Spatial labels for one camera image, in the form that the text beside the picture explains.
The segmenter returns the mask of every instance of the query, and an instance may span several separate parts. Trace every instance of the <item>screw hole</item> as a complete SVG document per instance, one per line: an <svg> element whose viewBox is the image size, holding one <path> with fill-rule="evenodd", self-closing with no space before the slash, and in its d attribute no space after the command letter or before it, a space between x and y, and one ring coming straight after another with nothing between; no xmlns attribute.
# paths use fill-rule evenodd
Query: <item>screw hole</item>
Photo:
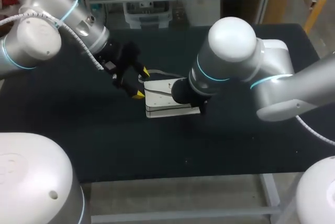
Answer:
<svg viewBox="0 0 335 224"><path fill-rule="evenodd" d="M50 192L49 192L49 196L50 196L50 198L52 198L52 199L58 199L58 194L57 194L57 192L55 192L55 191L50 191Z"/></svg>

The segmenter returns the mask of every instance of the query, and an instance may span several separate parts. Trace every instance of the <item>white cable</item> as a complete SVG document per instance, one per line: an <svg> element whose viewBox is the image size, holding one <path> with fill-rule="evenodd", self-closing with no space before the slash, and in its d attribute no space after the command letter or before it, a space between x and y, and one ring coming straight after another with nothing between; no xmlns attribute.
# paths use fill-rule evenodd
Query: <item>white cable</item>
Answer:
<svg viewBox="0 0 335 224"><path fill-rule="evenodd" d="M161 74L161 75L165 75L165 76L173 76L173 77L177 77L179 79L183 78L183 76L178 75L178 74L174 74L174 73L169 73L169 72L164 72L164 71L160 71L160 70L148 70L149 74ZM141 84L144 83L144 81L141 79L141 75L138 75L138 82L140 82Z"/></svg>
<svg viewBox="0 0 335 224"><path fill-rule="evenodd" d="M84 44L84 42L80 39L80 37L68 25L66 25L62 21L54 18L53 16L49 16L49 15L45 15L45 14L40 14L40 13L23 13L23 14L11 16L11 17L8 17L8 18L6 18L4 20L1 20L0 21L0 26L2 26L4 24L7 24L7 23L10 23L11 21L20 20L21 18L24 18L24 17L39 17L39 18L42 18L42 19L51 20L53 22L56 22L58 25L60 25L61 27L63 27L66 31L68 31L74 37L74 39L84 49L84 51L87 53L87 55L92 60L93 64L97 67L98 70L103 70L104 69L101 66L101 64L99 64L99 62L94 58L94 56L92 55L92 53L90 52L90 50L88 49L88 47Z"/></svg>
<svg viewBox="0 0 335 224"><path fill-rule="evenodd" d="M296 116L296 119L299 121L300 124L302 124L310 133L312 133L315 137L321 139L322 141L331 144L331 145L335 145L334 141L331 141L330 139L327 139L326 137L318 134L316 131L314 131L312 128L310 128L303 120L302 118L300 118L299 116Z"/></svg>

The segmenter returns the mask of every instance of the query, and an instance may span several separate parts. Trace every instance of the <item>concrete floor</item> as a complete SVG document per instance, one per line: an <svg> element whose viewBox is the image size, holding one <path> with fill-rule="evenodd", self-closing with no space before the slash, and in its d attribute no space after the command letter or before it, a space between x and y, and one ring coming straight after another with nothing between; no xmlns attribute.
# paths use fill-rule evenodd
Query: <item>concrete floor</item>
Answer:
<svg viewBox="0 0 335 224"><path fill-rule="evenodd" d="M310 39L320 57L335 50L335 0L328 0ZM285 22L304 24L308 8L303 0L290 0ZM276 174L282 196L296 174ZM137 212L196 210L264 206L265 199L257 175L168 178L159 180L121 181L86 185L92 215ZM197 220L151 221L172 224L267 224L267 217L216 218ZM299 224L293 216L287 224Z"/></svg>

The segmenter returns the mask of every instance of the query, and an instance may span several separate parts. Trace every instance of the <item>black table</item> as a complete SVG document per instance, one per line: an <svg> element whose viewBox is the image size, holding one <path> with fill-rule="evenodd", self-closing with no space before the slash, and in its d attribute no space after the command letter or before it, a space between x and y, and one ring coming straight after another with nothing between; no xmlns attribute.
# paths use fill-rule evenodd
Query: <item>black table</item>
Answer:
<svg viewBox="0 0 335 224"><path fill-rule="evenodd" d="M147 68L186 76L208 29L113 33L120 41L139 44ZM260 38L285 41L296 72L318 60L298 25L261 25L255 31ZM206 116L147 119L144 100L127 98L75 43L63 44L58 57L5 82L0 131L54 140L69 155L81 182L301 172L335 155L335 147L296 119L259 120L249 86L240 83L227 83L208 104ZM329 105L302 118L335 139L334 113L335 106Z"/></svg>

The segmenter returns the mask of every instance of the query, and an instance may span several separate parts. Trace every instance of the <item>robotic arm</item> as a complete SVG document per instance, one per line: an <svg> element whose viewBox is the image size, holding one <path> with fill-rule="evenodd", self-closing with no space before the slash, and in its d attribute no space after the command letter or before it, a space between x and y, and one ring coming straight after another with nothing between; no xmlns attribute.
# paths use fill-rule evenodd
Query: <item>robotic arm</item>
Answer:
<svg viewBox="0 0 335 224"><path fill-rule="evenodd" d="M149 76L145 67L137 61L140 51L134 43L122 46L111 39L109 30L78 0L19 1L22 4L20 19L10 33L0 39L0 80L34 69L55 56L61 48L57 29L63 26L77 39L98 69L113 76L115 86L124 89L133 98L144 97L123 79L131 66L142 77Z"/></svg>
<svg viewBox="0 0 335 224"><path fill-rule="evenodd" d="M188 79L176 82L172 95L198 106L239 79L250 84L258 117L280 121L335 101L334 67L331 55L295 74L284 42L257 38L248 23L228 17L212 26Z"/></svg>

